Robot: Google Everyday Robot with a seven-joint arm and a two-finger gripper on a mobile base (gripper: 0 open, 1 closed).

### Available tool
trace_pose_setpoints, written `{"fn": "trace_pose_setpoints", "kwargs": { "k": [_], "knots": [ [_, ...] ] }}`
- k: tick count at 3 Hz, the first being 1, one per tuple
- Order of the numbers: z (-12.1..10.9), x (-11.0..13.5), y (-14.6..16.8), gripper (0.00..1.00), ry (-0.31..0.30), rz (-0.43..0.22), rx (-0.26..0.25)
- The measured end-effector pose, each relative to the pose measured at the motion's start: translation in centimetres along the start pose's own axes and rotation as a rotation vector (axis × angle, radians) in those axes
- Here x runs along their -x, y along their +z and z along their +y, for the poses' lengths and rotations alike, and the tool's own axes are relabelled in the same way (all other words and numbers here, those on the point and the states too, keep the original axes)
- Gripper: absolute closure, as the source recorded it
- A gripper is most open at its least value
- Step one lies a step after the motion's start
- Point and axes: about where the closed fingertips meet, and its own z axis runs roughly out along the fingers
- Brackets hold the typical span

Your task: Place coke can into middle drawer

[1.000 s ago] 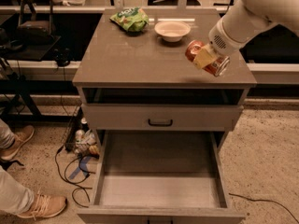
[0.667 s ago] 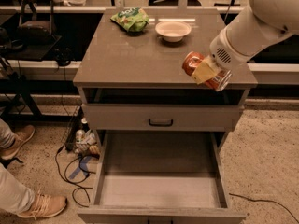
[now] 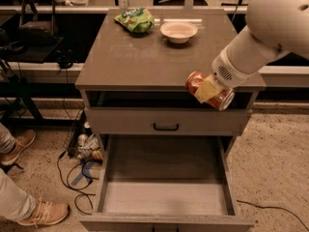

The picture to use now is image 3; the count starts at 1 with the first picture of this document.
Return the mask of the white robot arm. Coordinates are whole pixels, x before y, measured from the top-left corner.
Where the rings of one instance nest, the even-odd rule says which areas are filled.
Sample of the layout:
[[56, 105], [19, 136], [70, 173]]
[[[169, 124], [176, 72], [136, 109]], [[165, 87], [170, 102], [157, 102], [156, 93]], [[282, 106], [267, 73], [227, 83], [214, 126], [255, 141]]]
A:
[[213, 60], [194, 97], [207, 102], [291, 52], [309, 56], [309, 0], [248, 0], [246, 26]]

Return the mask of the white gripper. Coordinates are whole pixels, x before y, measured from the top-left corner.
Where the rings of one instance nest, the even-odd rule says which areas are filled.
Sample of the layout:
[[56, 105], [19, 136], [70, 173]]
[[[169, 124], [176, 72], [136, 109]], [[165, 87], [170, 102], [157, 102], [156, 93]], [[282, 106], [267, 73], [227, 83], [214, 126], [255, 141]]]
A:
[[222, 90], [223, 86], [236, 88], [254, 74], [239, 54], [226, 46], [211, 64], [213, 75], [209, 75], [197, 84], [194, 97], [200, 102], [207, 102]]

